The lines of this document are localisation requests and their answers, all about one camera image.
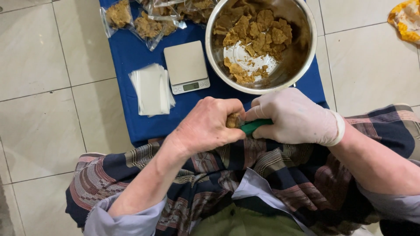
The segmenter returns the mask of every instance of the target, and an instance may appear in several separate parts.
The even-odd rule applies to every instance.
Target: bowl rim
[[[231,86],[231,87],[233,87],[233,88],[235,88],[235,89],[237,89],[241,92],[248,93],[248,94],[257,94],[257,95],[266,94],[266,93],[269,93],[269,92],[285,89],[287,87],[292,86],[294,83],[296,83],[306,73],[306,71],[309,69],[310,65],[312,64],[312,61],[315,57],[317,40],[318,40],[315,18],[312,14],[312,11],[309,9],[309,6],[307,5],[307,3],[304,0],[292,0],[292,1],[296,2],[299,5],[300,8],[303,9],[303,12],[306,14],[308,24],[309,24],[309,28],[310,28],[311,33],[312,33],[312,35],[311,35],[312,36],[311,49],[309,51],[309,54],[306,58],[306,61],[303,65],[303,67],[300,69],[300,71],[290,81],[286,82],[283,85],[278,85],[276,87],[267,88],[267,89],[251,89],[251,88],[241,86],[241,85],[237,84],[236,82],[232,81],[229,77],[227,77],[222,72],[222,70],[219,68],[219,66],[217,65],[217,62],[214,59],[214,56],[213,56],[212,51],[211,51],[210,38],[211,38],[211,35],[212,35],[212,28],[213,28],[213,25],[215,23],[216,15],[220,12],[221,8],[228,1],[230,1],[230,0],[221,0],[220,2],[217,3],[215,8],[213,9],[213,12],[210,15],[209,20],[207,21],[207,27],[206,27],[206,32],[205,32],[205,48],[206,48],[207,58],[210,62],[211,67],[216,72],[217,76],[219,76],[229,86]]]

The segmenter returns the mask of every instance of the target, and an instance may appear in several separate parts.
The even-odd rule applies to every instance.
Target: plaid sarong
[[[346,119],[404,158],[420,160],[420,120],[408,105]],[[83,154],[66,191],[66,212],[78,227],[84,227],[100,200],[122,192],[159,147],[155,142],[123,154]],[[349,235],[361,224],[379,221],[351,173],[328,148],[245,139],[188,159],[169,188],[156,235],[188,235],[192,221],[236,190],[247,167],[265,178],[273,193],[318,235]]]

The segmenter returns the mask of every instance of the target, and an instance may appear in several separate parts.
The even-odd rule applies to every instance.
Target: person
[[[383,220],[417,227],[420,120],[409,110],[395,105],[345,119],[296,88],[258,97],[247,112],[237,99],[206,97],[161,145],[122,155],[124,168],[141,171],[104,177],[121,156],[81,156],[66,211],[87,236],[348,235],[378,220],[381,228]],[[248,139],[226,128],[232,113],[273,125]],[[229,145],[241,141],[241,150]],[[234,159],[238,153],[245,157]],[[75,205],[89,214],[78,218]]]

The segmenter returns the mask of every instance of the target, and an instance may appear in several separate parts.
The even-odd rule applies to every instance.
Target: sleeve
[[[420,162],[410,161],[420,166]],[[359,184],[357,187],[383,219],[408,220],[420,224],[420,195],[377,194],[364,189]]]
[[[84,227],[85,236],[153,236],[166,198],[153,207],[134,215],[112,218],[108,210],[120,195],[100,201],[89,213]]]

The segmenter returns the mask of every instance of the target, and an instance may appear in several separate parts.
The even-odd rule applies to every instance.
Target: digital scale
[[[163,49],[173,94],[210,87],[201,41]]]

